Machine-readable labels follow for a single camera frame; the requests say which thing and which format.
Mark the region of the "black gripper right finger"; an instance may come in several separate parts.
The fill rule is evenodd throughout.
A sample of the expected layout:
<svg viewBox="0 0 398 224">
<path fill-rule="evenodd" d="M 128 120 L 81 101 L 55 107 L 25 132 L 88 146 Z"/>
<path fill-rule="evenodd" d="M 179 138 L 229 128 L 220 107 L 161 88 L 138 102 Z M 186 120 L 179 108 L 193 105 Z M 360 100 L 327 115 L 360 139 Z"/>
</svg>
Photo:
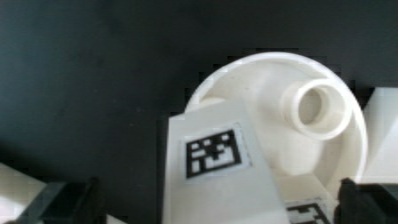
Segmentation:
<svg viewBox="0 0 398 224">
<path fill-rule="evenodd" d="M 341 180 L 334 224 L 398 224 L 398 184 Z"/>
</svg>

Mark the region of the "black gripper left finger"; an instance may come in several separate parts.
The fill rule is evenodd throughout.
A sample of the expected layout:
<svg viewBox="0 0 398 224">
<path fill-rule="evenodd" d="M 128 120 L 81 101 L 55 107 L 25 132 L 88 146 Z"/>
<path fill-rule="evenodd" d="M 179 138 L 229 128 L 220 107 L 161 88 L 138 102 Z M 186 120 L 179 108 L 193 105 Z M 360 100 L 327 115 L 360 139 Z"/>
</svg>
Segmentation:
<svg viewBox="0 0 398 224">
<path fill-rule="evenodd" d="M 106 224 L 99 180 L 49 182 L 16 218 L 16 224 Z"/>
</svg>

